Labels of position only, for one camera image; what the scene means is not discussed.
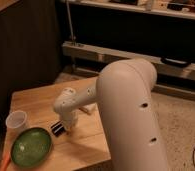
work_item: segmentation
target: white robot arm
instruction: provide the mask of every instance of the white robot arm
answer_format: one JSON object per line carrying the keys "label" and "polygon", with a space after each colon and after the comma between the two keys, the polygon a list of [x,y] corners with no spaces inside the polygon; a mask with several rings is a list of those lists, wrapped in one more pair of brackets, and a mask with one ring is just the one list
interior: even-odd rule
{"label": "white robot arm", "polygon": [[77,122],[73,109],[97,102],[116,171],[168,171],[158,122],[151,105],[156,82],[154,66],[143,59],[105,67],[89,88],[60,97],[54,110],[70,130]]}

